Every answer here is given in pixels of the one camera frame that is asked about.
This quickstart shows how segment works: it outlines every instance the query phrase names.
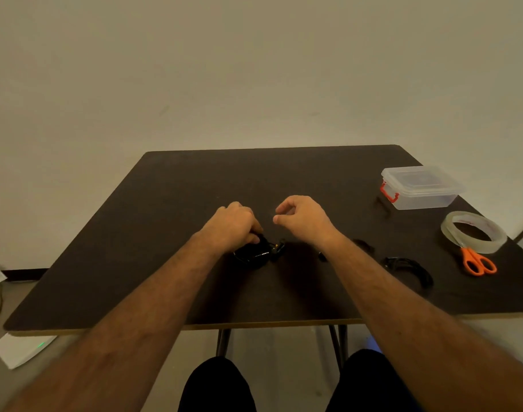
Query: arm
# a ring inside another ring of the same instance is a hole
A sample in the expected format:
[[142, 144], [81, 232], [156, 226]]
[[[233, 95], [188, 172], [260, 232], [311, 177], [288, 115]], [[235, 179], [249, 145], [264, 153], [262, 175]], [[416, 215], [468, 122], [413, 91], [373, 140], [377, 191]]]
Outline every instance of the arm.
[[262, 231], [250, 208], [219, 208], [6, 411], [139, 411], [204, 279], [225, 252], [259, 241], [251, 230]]
[[388, 274], [309, 197], [292, 196], [274, 223], [319, 248], [381, 350], [427, 411], [523, 411], [523, 365]]

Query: white wall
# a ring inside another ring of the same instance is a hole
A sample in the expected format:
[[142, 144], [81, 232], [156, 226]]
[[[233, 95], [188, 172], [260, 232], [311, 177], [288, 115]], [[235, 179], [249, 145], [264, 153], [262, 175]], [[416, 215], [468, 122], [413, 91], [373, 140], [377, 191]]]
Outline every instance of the white wall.
[[396, 143], [523, 229], [523, 0], [0, 0], [0, 265], [148, 150]]

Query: black pants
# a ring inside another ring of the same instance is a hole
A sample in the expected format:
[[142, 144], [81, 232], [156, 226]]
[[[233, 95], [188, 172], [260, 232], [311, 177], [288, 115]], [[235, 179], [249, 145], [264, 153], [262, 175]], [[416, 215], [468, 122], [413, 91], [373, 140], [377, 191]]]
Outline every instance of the black pants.
[[[254, 412], [250, 387], [231, 360], [213, 357], [190, 375], [178, 412]], [[327, 412], [350, 410], [420, 411], [420, 407], [381, 353], [360, 350], [346, 362]]]

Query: forearm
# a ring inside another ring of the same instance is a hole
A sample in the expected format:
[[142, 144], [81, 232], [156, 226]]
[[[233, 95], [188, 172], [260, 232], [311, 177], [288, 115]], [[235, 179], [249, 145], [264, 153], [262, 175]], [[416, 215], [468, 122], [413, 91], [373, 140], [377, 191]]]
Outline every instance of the forearm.
[[521, 363], [408, 289], [344, 236], [335, 235], [322, 251], [426, 410], [523, 410]]
[[7, 408], [140, 410], [219, 254], [198, 233]]

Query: hand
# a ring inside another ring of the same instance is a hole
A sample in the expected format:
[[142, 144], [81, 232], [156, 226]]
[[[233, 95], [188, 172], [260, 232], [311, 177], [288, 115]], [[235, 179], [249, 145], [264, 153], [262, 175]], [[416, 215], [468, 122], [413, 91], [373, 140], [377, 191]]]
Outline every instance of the hand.
[[252, 232], [261, 234], [263, 228], [250, 208], [235, 201], [227, 208], [219, 207], [198, 234], [213, 245], [218, 254], [224, 254], [247, 243], [259, 243], [259, 237]]
[[311, 197], [292, 195], [280, 204], [273, 222], [289, 229], [300, 240], [322, 249], [322, 243], [338, 230], [324, 209]]

